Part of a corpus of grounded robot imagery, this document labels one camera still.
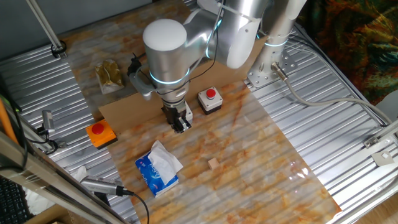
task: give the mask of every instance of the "emergency stop button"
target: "emergency stop button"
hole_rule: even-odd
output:
[[[104,126],[102,124],[94,124],[91,131],[94,134],[101,134],[104,131]]]
[[[210,88],[210,89],[208,89],[208,90],[206,91],[206,96],[207,96],[207,98],[208,98],[209,100],[212,100],[212,99],[214,99],[214,97],[216,96],[216,91],[215,91],[214,89]]]

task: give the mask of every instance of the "tissue box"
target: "tissue box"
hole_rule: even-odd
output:
[[[150,188],[150,191],[152,191],[155,197],[158,197],[178,184],[178,177],[176,175],[165,185],[160,178],[159,172],[148,158],[150,153],[151,152],[148,152],[146,155],[136,160],[136,166],[140,170],[145,183]]]

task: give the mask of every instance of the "metal grating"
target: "metal grating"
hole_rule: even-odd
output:
[[[306,48],[292,41],[287,45]],[[288,74],[289,80],[304,99],[361,96],[342,74],[335,73],[318,56],[286,50],[298,65],[295,72]],[[373,151],[363,145],[381,127],[362,106],[344,102],[308,107],[297,103],[281,80],[261,88],[253,87],[248,80],[246,84],[342,210],[352,210],[398,175],[396,139],[387,140]],[[395,164],[377,167],[371,154],[383,150],[390,152]]]
[[[108,150],[97,150],[85,128],[94,123],[68,62],[54,58],[50,46],[0,62],[0,73],[21,115],[33,126],[42,124],[42,110],[53,113],[55,134],[66,149],[50,155],[69,173],[85,166],[88,175],[120,180]],[[129,197],[108,197],[111,207],[126,220],[138,220]]]

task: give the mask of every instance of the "gray cable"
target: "gray cable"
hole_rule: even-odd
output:
[[[332,103],[343,102],[343,101],[355,102],[355,103],[362,104],[362,105],[367,106],[368,108],[372,109],[381,118],[383,118],[385,121],[387,121],[388,124],[392,123],[390,118],[387,115],[385,115],[379,108],[373,106],[372,104],[370,104],[370,103],[368,103],[366,101],[359,100],[359,99],[356,99],[356,98],[338,98],[338,99],[326,100],[326,101],[321,101],[321,102],[309,102],[309,101],[304,100],[300,96],[298,96],[298,94],[294,91],[292,85],[290,84],[289,80],[285,80],[285,83],[286,83],[287,87],[289,88],[289,90],[294,95],[294,97],[296,97],[296,99],[302,104],[309,105],[309,106],[325,106],[325,105],[329,105],[329,104],[332,104]]]
[[[302,51],[302,52],[308,52],[308,53],[314,54],[314,55],[317,56],[323,63],[325,63],[325,65],[326,65],[327,67],[329,67],[330,70],[334,70],[334,69],[332,69],[332,68],[329,66],[328,62],[327,62],[325,59],[323,59],[322,57],[320,57],[320,56],[319,56],[317,53],[315,53],[315,52],[312,52],[312,51],[309,51],[309,50],[298,49],[298,48],[296,48],[296,47],[289,46],[289,45],[286,45],[286,47],[291,48],[291,49],[295,49],[295,50],[299,50],[299,51]],[[391,123],[392,123],[391,119],[390,119],[386,114],[384,114],[379,108],[373,106],[372,104],[370,104],[370,103],[368,103],[368,102],[366,102],[366,101],[359,100],[359,99],[356,99],[356,98],[338,98],[338,99],[328,100],[328,101],[322,101],[322,102],[309,102],[309,101],[304,100],[304,99],[301,98],[300,96],[298,96],[298,94],[294,91],[292,85],[290,84],[290,82],[289,82],[288,80],[285,80],[285,83],[286,83],[287,87],[289,88],[289,90],[290,90],[290,91],[292,92],[292,94],[294,95],[294,97],[296,97],[296,99],[297,99],[299,102],[301,102],[302,104],[309,105],[309,106],[325,106],[325,105],[329,105],[329,104],[337,103],[337,102],[342,102],[342,101],[355,102],[355,103],[359,103],[359,104],[362,104],[362,105],[367,106],[368,108],[370,108],[371,110],[373,110],[377,115],[379,115],[382,119],[384,119],[384,121],[387,121],[388,124],[391,124]]]

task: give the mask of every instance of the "wooden block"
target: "wooden block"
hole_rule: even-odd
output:
[[[209,164],[211,170],[214,170],[215,168],[220,166],[216,158],[210,159],[207,163]]]

